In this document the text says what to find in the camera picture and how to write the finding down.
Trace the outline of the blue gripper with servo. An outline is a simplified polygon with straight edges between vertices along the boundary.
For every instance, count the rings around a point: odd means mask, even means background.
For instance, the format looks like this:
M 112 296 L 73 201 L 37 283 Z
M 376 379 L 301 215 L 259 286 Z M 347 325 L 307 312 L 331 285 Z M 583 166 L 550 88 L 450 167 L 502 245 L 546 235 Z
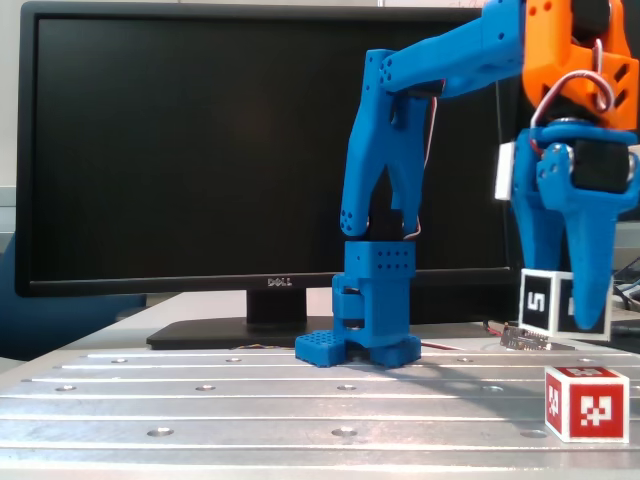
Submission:
M 589 123 L 525 129 L 516 140 L 511 204 L 524 266 L 558 271 L 565 229 L 581 330 L 606 306 L 617 219 L 639 200 L 636 143 L 633 132 Z

